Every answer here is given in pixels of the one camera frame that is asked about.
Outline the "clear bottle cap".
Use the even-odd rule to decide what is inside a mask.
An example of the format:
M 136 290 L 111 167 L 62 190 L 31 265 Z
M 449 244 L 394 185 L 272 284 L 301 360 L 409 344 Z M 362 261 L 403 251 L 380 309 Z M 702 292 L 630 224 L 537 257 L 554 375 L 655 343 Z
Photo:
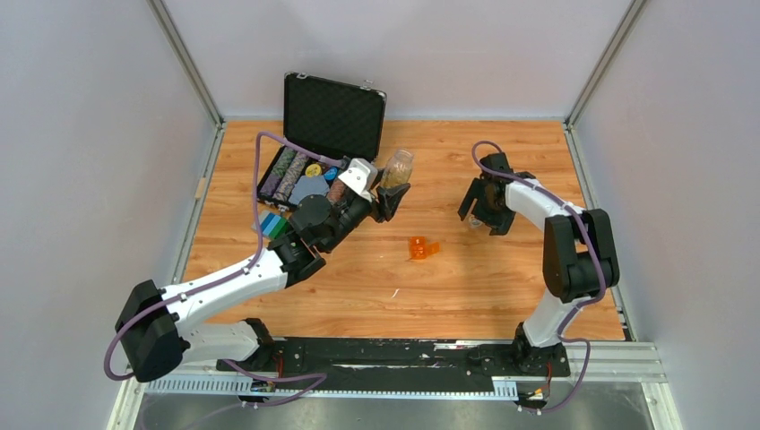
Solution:
M 469 224 L 469 226 L 471 228 L 478 228 L 478 227 L 481 227 L 483 225 L 483 223 L 479 219 L 477 219 L 476 217 L 474 217 L 474 216 L 469 216 L 468 217 L 468 224 Z

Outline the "clear pill bottle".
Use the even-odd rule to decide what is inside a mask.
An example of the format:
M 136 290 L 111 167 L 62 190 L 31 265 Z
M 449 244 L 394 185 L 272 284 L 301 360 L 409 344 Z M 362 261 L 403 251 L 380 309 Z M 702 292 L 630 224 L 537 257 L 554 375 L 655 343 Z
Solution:
M 413 170 L 414 154 L 405 149 L 397 150 L 385 164 L 380 186 L 393 188 L 407 184 Z

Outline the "orange pill organizer box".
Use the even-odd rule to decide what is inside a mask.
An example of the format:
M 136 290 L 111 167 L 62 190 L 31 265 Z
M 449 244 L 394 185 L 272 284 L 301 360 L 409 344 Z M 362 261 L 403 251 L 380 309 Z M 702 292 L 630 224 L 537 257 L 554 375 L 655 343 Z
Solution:
M 412 236 L 408 241 L 410 259 L 412 261 L 425 260 L 440 252 L 440 243 L 428 241 L 424 236 Z

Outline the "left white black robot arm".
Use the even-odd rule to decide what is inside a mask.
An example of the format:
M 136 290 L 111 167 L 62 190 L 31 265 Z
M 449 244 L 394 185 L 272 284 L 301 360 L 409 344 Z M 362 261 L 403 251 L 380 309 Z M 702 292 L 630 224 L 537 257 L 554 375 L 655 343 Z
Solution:
M 177 367 L 197 361 L 230 359 L 254 370 L 267 368 L 274 346 L 256 319 L 227 325 L 207 321 L 248 299 L 308 280 L 333 251 L 365 219 L 377 223 L 393 218 L 410 184 L 377 187 L 369 199 L 347 189 L 337 203 L 324 195 L 309 195 L 289 216 L 287 227 L 256 253 L 199 279 L 159 287 L 147 279 L 135 285 L 115 324 L 116 337 L 107 348 L 104 368 L 117 346 L 125 352 L 130 372 L 140 383 L 158 380 Z

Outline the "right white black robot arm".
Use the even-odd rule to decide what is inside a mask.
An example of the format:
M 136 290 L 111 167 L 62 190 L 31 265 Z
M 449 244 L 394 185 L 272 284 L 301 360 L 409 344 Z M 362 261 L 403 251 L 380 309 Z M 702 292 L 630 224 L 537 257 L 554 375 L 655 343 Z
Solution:
M 610 218 L 601 209 L 586 210 L 565 201 L 528 172 L 511 169 L 503 152 L 477 161 L 481 169 L 458 210 L 503 236 L 521 215 L 543 235 L 545 292 L 531 316 L 516 331 L 512 361 L 534 374 L 548 361 L 546 348 L 566 341 L 565 331 L 580 311 L 604 298 L 619 281 L 619 265 Z

